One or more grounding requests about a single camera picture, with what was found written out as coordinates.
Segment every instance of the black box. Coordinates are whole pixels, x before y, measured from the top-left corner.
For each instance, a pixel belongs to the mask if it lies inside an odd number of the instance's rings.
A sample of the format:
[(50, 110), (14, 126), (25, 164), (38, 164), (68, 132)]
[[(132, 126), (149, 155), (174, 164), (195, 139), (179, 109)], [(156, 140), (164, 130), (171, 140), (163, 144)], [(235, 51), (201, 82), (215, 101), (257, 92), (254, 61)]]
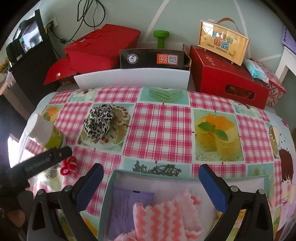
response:
[(189, 70), (191, 59), (184, 51), (170, 49), (120, 50), (120, 68), (168, 68)]

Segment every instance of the green dumbbell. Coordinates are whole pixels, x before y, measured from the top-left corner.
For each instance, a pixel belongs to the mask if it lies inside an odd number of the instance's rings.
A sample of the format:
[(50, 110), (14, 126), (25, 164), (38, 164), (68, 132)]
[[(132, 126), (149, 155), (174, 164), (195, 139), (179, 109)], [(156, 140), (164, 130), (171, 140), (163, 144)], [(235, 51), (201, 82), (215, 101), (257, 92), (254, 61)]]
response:
[(157, 37), (157, 48), (163, 49), (165, 47), (165, 38), (168, 38), (170, 35), (169, 31), (165, 30), (155, 30), (153, 32), (154, 37)]

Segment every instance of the brown leather handle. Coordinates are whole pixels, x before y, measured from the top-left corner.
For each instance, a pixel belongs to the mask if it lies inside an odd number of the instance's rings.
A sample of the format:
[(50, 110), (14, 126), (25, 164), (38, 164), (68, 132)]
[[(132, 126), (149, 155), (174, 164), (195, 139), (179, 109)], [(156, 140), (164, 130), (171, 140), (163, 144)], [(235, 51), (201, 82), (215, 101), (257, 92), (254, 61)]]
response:
[(235, 24), (235, 26), (237, 27), (237, 24), (235, 23), (235, 21), (231, 18), (221, 18), (219, 21), (215, 21), (214, 23), (221, 23), (221, 22), (224, 22), (224, 21), (230, 21), (230, 22), (233, 22)]

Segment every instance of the bottle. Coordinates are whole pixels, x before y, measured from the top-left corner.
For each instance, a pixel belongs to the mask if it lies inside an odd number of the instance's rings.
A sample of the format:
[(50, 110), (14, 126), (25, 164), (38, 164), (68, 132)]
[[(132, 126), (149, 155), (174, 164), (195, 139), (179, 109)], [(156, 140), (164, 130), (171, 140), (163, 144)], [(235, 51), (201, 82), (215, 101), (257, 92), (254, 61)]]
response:
[(66, 145), (66, 137), (63, 132), (39, 114), (32, 115), (28, 120), (26, 134), (35, 138), (36, 142), (47, 150), (54, 147), (62, 148)]

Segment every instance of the cartoon girl's brown hair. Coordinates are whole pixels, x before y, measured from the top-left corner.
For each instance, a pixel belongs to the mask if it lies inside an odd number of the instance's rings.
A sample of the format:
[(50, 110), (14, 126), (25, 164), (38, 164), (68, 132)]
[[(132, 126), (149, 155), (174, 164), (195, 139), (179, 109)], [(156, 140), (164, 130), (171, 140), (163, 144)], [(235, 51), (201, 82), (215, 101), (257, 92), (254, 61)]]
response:
[(291, 154), (285, 149), (279, 150), (279, 156), (281, 158), (281, 180), (287, 181), (289, 179), (292, 181), (293, 179), (293, 160)]

